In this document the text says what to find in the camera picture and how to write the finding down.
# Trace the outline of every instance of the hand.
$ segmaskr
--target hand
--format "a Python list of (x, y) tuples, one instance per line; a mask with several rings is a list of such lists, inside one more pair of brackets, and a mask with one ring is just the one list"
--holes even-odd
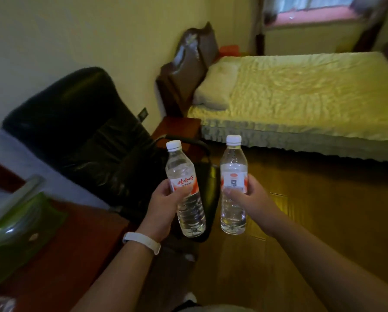
[(148, 211), (136, 232), (160, 243), (171, 230), (178, 204), (191, 192), (192, 186), (184, 186), (171, 193), (169, 180), (163, 180), (152, 193)]
[(279, 221), (287, 219), (287, 216), (276, 206), (257, 179), (251, 174), (248, 176), (247, 194), (230, 188), (225, 188), (224, 194), (246, 210), (266, 234), (273, 236)]

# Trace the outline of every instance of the white wristband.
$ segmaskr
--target white wristband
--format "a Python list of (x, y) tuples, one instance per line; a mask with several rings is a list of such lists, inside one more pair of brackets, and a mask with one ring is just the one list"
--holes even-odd
[(159, 243), (155, 242), (149, 236), (145, 236), (137, 232), (127, 232), (123, 236), (123, 243), (126, 243), (126, 241), (135, 241), (135, 242), (141, 243), (144, 246), (150, 248), (155, 255), (158, 255), (159, 250), (161, 249), (161, 245)]

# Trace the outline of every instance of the white bottle cap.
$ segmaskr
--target white bottle cap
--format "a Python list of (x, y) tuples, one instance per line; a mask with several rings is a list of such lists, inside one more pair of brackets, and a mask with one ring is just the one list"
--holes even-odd
[(173, 151), (181, 150), (182, 149), (181, 141), (180, 140), (168, 141), (166, 143), (166, 148), (168, 149), (168, 152), (173, 152)]
[(227, 136), (226, 143), (228, 146), (241, 146), (242, 136), (229, 135), (229, 136)]

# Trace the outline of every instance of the wall outlet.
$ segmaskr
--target wall outlet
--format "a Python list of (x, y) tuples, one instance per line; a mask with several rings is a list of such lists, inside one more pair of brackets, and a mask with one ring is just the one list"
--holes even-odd
[(138, 118), (140, 122), (143, 122), (145, 118), (148, 116), (148, 111), (146, 110), (146, 107), (144, 107), (143, 110), (138, 114)]

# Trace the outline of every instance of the green glass object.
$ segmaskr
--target green glass object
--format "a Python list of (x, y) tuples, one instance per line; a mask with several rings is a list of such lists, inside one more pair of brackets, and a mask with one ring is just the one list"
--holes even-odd
[(0, 283), (46, 245), (66, 218), (43, 193), (4, 215), (0, 219)]

